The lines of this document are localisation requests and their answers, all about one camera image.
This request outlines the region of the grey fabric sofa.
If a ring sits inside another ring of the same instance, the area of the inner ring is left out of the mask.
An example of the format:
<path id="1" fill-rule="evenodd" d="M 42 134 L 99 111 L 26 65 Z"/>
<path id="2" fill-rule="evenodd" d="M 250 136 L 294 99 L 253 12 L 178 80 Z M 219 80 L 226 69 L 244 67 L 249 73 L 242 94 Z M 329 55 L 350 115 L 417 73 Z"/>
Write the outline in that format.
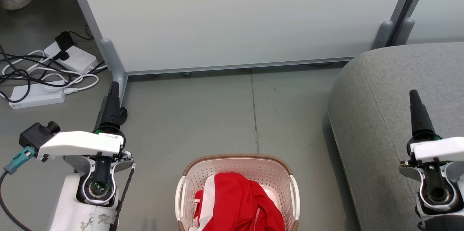
<path id="1" fill-rule="evenodd" d="M 419 231 L 419 182 L 399 172 L 417 90 L 441 137 L 464 137 L 464 42 L 367 51 L 341 70 L 328 117 L 362 231 Z"/>

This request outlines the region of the white square power strip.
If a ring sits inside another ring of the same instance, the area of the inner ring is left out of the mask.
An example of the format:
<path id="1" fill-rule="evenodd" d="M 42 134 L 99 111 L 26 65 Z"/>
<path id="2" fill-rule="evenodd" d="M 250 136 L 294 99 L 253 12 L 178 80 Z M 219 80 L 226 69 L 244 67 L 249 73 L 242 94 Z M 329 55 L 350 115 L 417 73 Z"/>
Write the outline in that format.
<path id="1" fill-rule="evenodd" d="M 71 46 L 65 51 L 67 54 L 64 59 L 57 59 L 57 63 L 65 67 L 67 70 L 77 72 L 80 74 L 87 74 L 91 72 L 99 64 L 97 57 L 77 48 Z"/>

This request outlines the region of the white perforated laundry basket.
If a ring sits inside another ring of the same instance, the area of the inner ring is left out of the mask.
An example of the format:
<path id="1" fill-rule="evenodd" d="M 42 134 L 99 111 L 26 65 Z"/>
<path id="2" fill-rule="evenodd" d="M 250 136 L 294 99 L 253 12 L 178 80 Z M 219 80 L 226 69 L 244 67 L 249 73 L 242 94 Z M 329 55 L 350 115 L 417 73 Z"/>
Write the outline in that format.
<path id="1" fill-rule="evenodd" d="M 300 194 L 291 168 L 281 159 L 262 154 L 219 154 L 192 161 L 184 170 L 175 193 L 179 231 L 194 226 L 194 195 L 207 178 L 217 173 L 239 173 L 261 185 L 283 215 L 286 231 L 297 231 Z"/>

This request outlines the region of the narrow white partition panel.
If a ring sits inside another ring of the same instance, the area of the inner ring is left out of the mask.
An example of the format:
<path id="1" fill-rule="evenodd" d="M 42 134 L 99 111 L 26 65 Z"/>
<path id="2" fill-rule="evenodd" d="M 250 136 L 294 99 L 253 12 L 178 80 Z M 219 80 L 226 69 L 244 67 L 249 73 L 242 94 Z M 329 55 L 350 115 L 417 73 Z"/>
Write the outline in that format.
<path id="1" fill-rule="evenodd" d="M 419 0 L 407 44 L 464 42 L 464 0 Z"/>

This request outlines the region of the long white power strip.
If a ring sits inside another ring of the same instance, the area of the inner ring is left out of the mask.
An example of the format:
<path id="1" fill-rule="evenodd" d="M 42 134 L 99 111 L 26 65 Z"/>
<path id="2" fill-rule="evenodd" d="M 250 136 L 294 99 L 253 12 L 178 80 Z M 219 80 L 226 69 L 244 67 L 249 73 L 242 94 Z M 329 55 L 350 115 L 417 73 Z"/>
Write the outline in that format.
<path id="1" fill-rule="evenodd" d="M 28 90 L 28 86 L 17 86 L 14 87 L 12 96 L 10 99 L 19 99 L 23 97 Z M 53 105 L 63 103 L 65 101 L 65 93 L 63 88 L 55 90 L 47 89 L 41 84 L 32 84 L 28 95 L 21 102 L 13 103 L 9 105 L 12 109 L 31 108 L 45 105 Z"/>

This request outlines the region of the large white partition panel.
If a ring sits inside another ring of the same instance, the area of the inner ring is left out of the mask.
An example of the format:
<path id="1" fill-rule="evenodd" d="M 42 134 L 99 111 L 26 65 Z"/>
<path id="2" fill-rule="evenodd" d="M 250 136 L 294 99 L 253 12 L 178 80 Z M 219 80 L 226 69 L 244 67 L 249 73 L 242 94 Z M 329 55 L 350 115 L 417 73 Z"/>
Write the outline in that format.
<path id="1" fill-rule="evenodd" d="M 129 75 L 338 61 L 398 0 L 88 0 Z"/>

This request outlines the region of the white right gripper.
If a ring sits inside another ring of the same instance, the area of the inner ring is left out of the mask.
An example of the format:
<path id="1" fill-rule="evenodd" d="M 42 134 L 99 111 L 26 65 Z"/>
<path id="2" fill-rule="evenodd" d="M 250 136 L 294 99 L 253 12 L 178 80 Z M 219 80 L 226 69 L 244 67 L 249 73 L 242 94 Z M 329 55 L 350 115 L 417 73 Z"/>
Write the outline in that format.
<path id="1" fill-rule="evenodd" d="M 435 135 L 419 92 L 411 90 L 409 98 L 412 138 L 408 141 L 406 150 L 410 158 L 418 163 L 464 161 L 464 137 L 442 139 Z"/>

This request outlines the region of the red garment with white trim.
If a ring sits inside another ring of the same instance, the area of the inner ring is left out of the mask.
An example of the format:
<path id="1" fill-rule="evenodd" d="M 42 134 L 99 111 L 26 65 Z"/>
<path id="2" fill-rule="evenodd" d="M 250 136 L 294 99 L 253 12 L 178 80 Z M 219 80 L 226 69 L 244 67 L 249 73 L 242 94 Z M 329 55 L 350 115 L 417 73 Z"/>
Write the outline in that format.
<path id="1" fill-rule="evenodd" d="M 194 204 L 188 231 L 286 231 L 282 213 L 262 186 L 238 173 L 208 177 Z"/>

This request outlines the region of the grey partition frame post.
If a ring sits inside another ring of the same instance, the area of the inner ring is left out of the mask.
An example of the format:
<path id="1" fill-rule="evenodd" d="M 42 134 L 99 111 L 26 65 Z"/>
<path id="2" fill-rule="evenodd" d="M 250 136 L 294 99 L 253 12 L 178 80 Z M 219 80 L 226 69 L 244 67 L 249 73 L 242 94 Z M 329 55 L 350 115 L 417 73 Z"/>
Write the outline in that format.
<path id="1" fill-rule="evenodd" d="M 405 45 L 411 34 L 415 20 L 412 18 L 419 0 L 406 0 L 393 28 L 388 46 Z"/>
<path id="2" fill-rule="evenodd" d="M 116 52 L 113 42 L 102 36 L 102 33 L 97 25 L 97 21 L 92 13 L 91 6 L 88 0 L 78 0 L 83 16 L 90 27 L 91 33 L 94 36 L 98 49 L 106 62 L 108 69 L 111 71 L 112 80 L 119 84 L 119 99 L 121 110 L 123 110 L 123 97 L 128 82 L 128 75 L 123 68 L 122 62 Z"/>
<path id="3" fill-rule="evenodd" d="M 383 21 L 373 41 L 372 49 L 383 48 L 388 44 L 391 34 L 398 22 L 407 0 L 398 0 L 389 20 Z"/>

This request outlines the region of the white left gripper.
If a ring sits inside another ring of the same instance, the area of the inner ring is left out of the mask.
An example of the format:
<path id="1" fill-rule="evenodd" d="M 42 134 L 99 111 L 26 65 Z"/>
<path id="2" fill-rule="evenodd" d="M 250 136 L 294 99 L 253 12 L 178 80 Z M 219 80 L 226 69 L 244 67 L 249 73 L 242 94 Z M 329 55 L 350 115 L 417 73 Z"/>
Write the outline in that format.
<path id="1" fill-rule="evenodd" d="M 109 126 L 120 129 L 119 84 L 116 81 L 110 84 L 109 92 L 102 101 L 95 130 Z M 37 159 L 77 155 L 112 157 L 121 152 L 124 140 L 123 136 L 103 132 L 58 132 L 39 148 Z"/>

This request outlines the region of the black power adapter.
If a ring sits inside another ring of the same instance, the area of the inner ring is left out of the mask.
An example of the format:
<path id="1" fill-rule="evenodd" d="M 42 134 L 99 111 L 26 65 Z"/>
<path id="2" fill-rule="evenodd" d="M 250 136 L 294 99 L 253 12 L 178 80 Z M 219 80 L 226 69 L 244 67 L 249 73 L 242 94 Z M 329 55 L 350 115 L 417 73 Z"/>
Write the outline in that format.
<path id="1" fill-rule="evenodd" d="M 60 51 L 67 51 L 69 48 L 74 46 L 74 41 L 73 41 L 73 39 L 71 37 L 70 32 L 68 32 L 68 31 L 61 32 L 54 39 L 55 39 L 55 42 L 57 43 L 57 46 L 59 47 Z"/>

